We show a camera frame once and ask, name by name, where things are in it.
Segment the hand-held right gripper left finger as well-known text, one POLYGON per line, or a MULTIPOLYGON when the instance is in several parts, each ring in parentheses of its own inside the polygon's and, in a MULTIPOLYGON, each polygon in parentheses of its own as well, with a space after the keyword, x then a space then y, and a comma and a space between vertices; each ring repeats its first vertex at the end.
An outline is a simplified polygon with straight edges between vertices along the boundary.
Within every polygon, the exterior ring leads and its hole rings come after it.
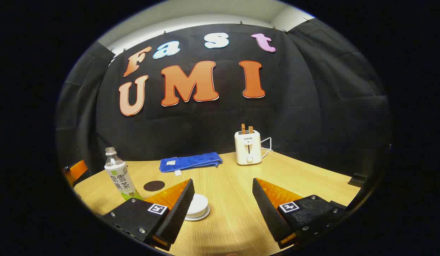
POLYGON ((193 180, 187 179, 147 199, 130 198, 102 217, 136 240, 169 251, 194 194, 193 180))

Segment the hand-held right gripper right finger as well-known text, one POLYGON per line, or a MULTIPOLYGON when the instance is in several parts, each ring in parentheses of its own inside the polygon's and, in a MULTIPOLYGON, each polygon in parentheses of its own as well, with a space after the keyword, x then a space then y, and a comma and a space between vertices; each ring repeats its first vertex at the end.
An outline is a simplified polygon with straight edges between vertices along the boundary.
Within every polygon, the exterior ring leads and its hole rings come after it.
POLYGON ((252 193, 280 249, 303 246, 340 222, 346 206, 315 194, 302 197, 254 178, 252 193))

